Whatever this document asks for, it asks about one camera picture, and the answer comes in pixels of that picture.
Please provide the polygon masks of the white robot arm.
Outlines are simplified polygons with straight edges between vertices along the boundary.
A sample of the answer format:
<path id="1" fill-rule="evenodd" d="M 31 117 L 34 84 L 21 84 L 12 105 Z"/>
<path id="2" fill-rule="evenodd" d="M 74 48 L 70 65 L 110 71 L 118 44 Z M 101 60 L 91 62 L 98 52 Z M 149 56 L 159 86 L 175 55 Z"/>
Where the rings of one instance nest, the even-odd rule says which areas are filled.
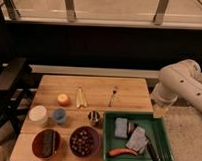
<path id="1" fill-rule="evenodd" d="M 202 83 L 198 81 L 200 73 L 200 65 L 191 59 L 164 66 L 151 93 L 154 116 L 161 117 L 165 114 L 179 97 L 202 113 Z"/>

